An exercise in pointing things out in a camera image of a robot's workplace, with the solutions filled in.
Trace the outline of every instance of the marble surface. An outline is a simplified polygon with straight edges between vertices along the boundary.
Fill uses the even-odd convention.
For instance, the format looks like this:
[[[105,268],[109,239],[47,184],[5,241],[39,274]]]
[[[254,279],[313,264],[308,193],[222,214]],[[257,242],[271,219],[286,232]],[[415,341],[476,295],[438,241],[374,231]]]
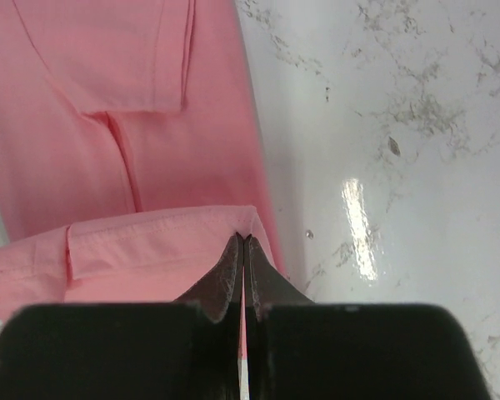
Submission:
[[[500,0],[237,0],[292,282],[443,305],[500,399]]]

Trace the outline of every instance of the pink cloth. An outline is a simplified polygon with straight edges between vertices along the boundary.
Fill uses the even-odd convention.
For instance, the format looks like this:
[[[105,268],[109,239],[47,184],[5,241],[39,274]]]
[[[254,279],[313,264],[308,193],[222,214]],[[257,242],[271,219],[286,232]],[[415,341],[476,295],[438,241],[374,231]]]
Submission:
[[[215,204],[255,205],[281,269],[233,0],[0,0],[12,240]]]
[[[252,234],[271,259],[255,207],[195,207],[75,223],[0,248],[0,318],[34,303],[163,302]]]

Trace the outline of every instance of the brown speck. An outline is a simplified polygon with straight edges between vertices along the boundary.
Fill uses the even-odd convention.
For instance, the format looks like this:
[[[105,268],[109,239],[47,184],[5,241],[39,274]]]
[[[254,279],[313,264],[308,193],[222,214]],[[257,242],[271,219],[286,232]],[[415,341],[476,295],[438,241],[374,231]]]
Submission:
[[[398,146],[396,140],[394,140],[392,137],[389,137],[389,142],[387,145],[389,146],[389,150],[391,150],[392,154],[394,154],[397,157],[400,157],[400,147]]]

